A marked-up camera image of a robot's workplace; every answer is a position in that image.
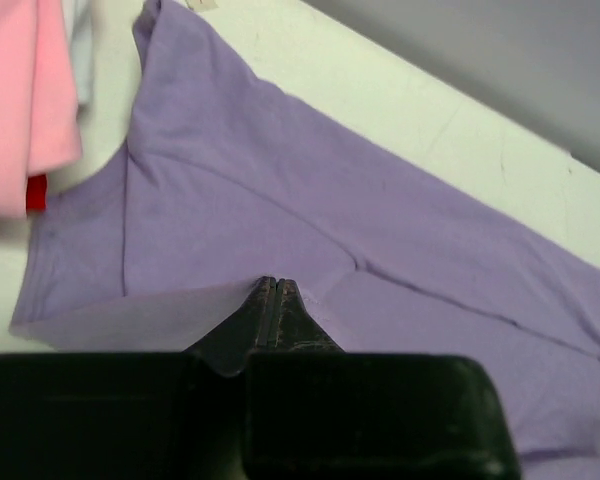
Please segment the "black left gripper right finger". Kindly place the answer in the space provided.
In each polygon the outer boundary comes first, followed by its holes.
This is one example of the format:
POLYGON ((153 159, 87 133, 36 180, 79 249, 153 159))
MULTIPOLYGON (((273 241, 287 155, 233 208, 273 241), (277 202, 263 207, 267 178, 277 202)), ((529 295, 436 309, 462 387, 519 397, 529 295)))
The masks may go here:
POLYGON ((453 355, 347 353, 271 281, 244 368, 251 479, 518 479, 486 371, 453 355))

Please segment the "purple t-shirt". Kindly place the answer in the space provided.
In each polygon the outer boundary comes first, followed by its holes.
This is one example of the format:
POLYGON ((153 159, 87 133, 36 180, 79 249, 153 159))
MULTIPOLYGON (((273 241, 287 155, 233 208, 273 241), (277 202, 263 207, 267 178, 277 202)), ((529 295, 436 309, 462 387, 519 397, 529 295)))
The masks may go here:
POLYGON ((148 1, 111 160, 33 224, 10 325, 57 350, 179 351, 263 276, 349 351, 492 376, 528 479, 600 479, 600 270, 258 78, 148 1))

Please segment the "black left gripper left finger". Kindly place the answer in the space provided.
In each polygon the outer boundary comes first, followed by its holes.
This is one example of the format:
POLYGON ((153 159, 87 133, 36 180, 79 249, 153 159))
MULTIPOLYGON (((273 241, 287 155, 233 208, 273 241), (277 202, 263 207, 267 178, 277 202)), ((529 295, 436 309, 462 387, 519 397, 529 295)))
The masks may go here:
POLYGON ((0 354, 0 479, 193 479, 239 428, 275 300, 249 287, 173 352, 0 354))

